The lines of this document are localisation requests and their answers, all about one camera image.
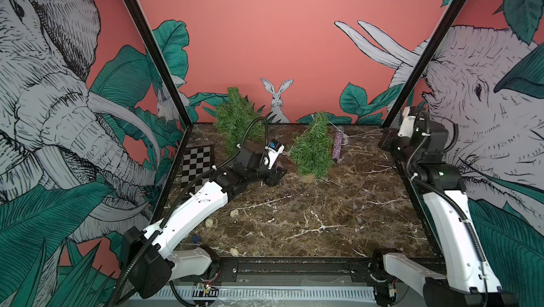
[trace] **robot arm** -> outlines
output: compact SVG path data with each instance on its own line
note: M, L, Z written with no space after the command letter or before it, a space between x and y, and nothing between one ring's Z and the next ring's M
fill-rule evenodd
M422 295L429 307L480 306L481 302L487 306L517 306L515 296L503 292L481 249L461 174L442 161L448 149L448 130L435 121L424 126L423 120L417 118L420 111L418 107L406 107L400 128L386 129L380 147L403 161L410 180L425 192L423 199L436 225L447 275L432 272L400 253L385 253L383 269Z
M125 270L143 242L155 231L160 231L146 255L137 262L129 275L130 282L142 298L151 297L168 281L177 278L197 275L210 279L214 276L216 268L213 262L217 256L211 249L174 249L191 230L243 192L249 183L261 180L268 186L275 186L285 175L284 169L273 167L284 149L278 141L272 139L266 147L246 143L239 148L238 155L230 164L217 169L210 181L173 211L163 229L160 229L160 220L143 231L133 227L123 236L121 269Z

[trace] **rabbit ear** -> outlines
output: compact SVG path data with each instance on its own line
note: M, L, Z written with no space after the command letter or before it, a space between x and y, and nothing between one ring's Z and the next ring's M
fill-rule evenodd
M292 79L288 79L286 81L284 81L282 83L282 85L280 86L280 89L277 91L278 93L282 93L283 91L287 90L289 88L289 86L293 85L293 80Z
M276 89L274 88L274 85L269 82L268 80L261 78L261 81L263 82L264 89L272 94L276 93Z

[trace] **rabbit illustration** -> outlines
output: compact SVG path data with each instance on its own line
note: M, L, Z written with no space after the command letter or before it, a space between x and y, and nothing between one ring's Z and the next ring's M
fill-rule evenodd
M269 93L272 93L272 108L270 109L270 117L276 116L272 119L272 122L288 123L289 119L283 114L281 107L283 106L283 100L281 99L281 93L289 88L293 84L292 79L288 79L282 83L280 89L276 92L274 85L268 80L261 78L264 89Z

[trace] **wire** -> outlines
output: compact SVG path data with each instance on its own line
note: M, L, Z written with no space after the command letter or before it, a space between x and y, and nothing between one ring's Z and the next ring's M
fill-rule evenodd
M416 121L419 120L420 115L424 116L423 119L425 120L425 135L423 136L423 139L421 140L421 142L419 142L419 145L415 149L413 149L412 154L410 155L410 157L406 161L406 164L404 165L404 171L406 172L406 174L408 174L408 177L411 177L412 174L413 174L412 170L411 170L411 166L412 166L412 161L413 161L414 156L419 151L419 149L421 149L423 147L423 145L427 142L427 140L429 139L429 137L431 135L431 126L430 126L431 120L429 118L429 112L420 111L416 115Z
M433 117L449 120L449 122L451 122L452 125L453 125L452 141L450 141L449 145L444 148L444 152L447 153L449 150L453 149L453 147L455 146L455 143L457 143L457 140L459 139L459 124L454 123L453 120L451 120L449 118L446 118L446 117L442 117L441 115L437 115L437 114L433 114L433 113L429 113L429 114L432 115Z

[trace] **elephant ear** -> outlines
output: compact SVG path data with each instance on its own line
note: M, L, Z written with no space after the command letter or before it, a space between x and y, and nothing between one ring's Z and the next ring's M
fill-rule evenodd
M493 91L509 89L544 99L544 44L523 58L499 81Z
M95 61L100 31L94 0L30 0L67 66L86 79Z

